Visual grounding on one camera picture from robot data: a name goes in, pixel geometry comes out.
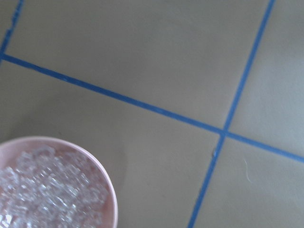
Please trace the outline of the clear ice cubes pile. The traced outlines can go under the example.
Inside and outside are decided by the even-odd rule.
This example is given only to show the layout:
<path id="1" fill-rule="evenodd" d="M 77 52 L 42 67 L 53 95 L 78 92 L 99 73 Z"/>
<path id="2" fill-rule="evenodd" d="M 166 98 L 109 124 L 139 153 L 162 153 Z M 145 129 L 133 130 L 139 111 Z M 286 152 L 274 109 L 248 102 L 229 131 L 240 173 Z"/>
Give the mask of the clear ice cubes pile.
<path id="1" fill-rule="evenodd" d="M 108 195 L 100 169 L 84 155 L 23 152 L 0 170 L 0 225 L 101 228 Z"/>

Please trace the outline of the pink bowl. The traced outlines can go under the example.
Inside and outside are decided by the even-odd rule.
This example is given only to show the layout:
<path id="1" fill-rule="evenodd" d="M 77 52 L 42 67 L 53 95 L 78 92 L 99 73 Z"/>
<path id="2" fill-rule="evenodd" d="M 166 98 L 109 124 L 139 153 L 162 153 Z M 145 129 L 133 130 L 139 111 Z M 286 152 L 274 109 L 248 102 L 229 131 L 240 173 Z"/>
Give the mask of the pink bowl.
<path id="1" fill-rule="evenodd" d="M 15 159 L 23 151 L 31 151 L 42 145 L 48 145 L 61 152 L 71 151 L 82 153 L 99 168 L 100 172 L 107 182 L 106 188 L 109 192 L 109 196 L 107 197 L 105 205 L 102 209 L 103 223 L 100 227 L 116 228 L 118 226 L 118 204 L 113 184 L 107 171 L 100 163 L 100 161 L 86 149 L 65 140 L 46 136 L 29 136 L 16 138 L 2 142 L 0 144 L 0 168 L 3 169 L 9 165 L 13 165 Z"/>

